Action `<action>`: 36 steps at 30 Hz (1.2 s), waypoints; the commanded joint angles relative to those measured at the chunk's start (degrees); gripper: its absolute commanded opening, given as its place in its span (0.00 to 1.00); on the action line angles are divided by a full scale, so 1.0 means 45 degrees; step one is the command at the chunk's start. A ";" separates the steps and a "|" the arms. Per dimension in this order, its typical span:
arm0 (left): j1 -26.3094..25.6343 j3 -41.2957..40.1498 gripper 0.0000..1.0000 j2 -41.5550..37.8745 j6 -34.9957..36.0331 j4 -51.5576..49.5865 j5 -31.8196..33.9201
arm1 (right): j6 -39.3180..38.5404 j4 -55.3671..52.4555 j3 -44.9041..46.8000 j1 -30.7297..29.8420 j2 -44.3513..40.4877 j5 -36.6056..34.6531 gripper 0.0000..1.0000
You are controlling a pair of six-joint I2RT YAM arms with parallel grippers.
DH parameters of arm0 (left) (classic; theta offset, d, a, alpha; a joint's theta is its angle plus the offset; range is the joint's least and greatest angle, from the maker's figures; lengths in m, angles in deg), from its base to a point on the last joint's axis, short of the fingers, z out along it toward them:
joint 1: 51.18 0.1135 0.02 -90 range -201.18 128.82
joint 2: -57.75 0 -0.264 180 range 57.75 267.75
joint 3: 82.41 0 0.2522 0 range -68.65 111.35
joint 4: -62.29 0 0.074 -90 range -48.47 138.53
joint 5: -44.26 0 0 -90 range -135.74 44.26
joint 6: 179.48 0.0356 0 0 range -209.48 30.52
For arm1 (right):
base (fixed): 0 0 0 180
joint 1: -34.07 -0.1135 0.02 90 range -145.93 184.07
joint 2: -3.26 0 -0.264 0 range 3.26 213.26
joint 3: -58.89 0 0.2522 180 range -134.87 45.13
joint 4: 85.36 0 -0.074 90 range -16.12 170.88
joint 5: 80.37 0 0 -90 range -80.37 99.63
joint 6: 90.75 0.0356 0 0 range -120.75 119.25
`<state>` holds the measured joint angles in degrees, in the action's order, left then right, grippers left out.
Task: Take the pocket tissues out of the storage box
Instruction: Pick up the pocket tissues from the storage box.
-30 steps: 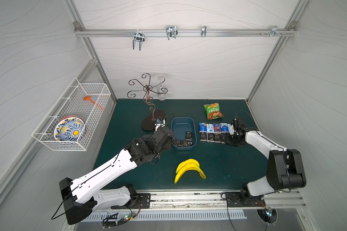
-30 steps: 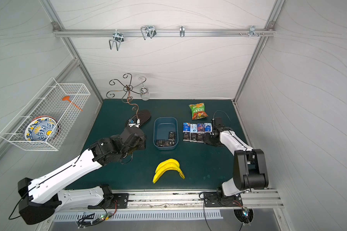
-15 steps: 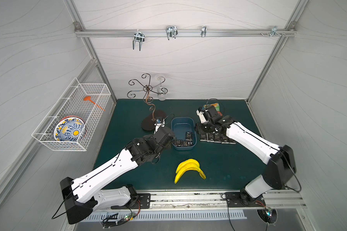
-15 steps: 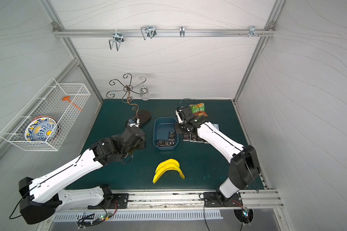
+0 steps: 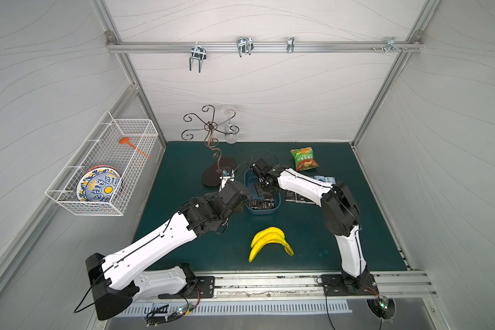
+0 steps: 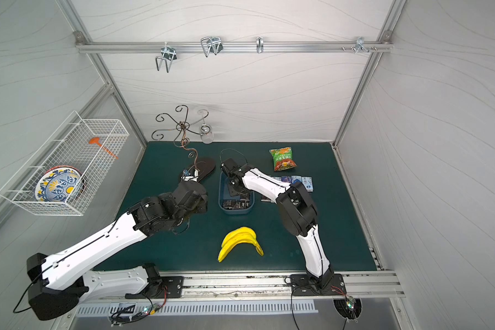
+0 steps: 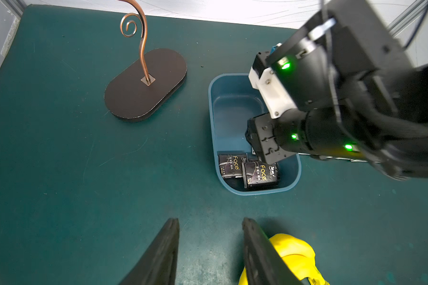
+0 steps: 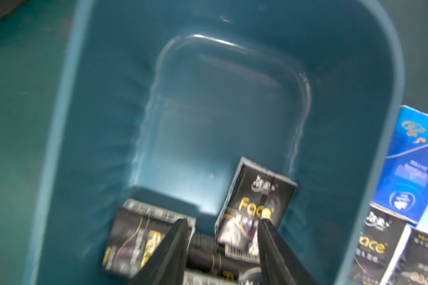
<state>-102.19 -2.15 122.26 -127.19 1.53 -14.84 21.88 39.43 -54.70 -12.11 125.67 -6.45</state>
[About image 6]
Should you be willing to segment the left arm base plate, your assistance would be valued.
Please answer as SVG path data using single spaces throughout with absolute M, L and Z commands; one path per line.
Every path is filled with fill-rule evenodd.
M 160 276 L 151 279 L 137 294 L 125 294 L 126 299 L 180 298 L 184 284 L 183 276 Z

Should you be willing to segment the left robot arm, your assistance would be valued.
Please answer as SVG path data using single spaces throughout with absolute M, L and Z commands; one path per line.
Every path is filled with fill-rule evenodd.
M 161 296 L 166 286 L 152 263 L 117 271 L 96 272 L 94 267 L 158 232 L 174 231 L 193 214 L 205 213 L 207 205 L 203 185 L 181 181 L 174 192 L 142 199 L 112 224 L 72 247 L 56 254 L 32 255 L 26 261 L 31 310 L 39 320 L 52 320 L 89 300 Z

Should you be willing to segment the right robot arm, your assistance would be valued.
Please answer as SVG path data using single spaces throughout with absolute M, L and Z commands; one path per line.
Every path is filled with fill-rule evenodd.
M 276 180 L 251 164 L 239 165 L 232 158 L 222 162 L 221 170 L 233 195 L 254 191 L 277 205 L 285 229 L 298 239 L 310 281 L 318 289 L 326 288 L 334 272 L 320 240 L 318 208 L 305 186 Z

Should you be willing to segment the teal plastic storage box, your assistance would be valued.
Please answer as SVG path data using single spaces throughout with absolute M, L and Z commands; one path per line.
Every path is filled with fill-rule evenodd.
M 219 177 L 218 205 L 227 215 L 246 215 L 255 204 L 254 192 L 232 196 L 229 189 L 229 180 L 224 173 Z

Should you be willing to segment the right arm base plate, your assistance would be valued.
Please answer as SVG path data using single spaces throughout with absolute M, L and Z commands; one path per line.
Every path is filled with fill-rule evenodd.
M 292 287 L 293 296 L 346 296 L 347 290 L 341 274 L 333 274 L 325 287 L 307 274 L 292 274 L 285 282 Z

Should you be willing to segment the white blue tissue pack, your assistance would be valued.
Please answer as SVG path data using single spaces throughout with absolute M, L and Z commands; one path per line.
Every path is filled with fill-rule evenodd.
M 302 184 L 306 188 L 307 192 L 312 193 L 314 191 L 313 180 L 312 177 L 301 177 Z

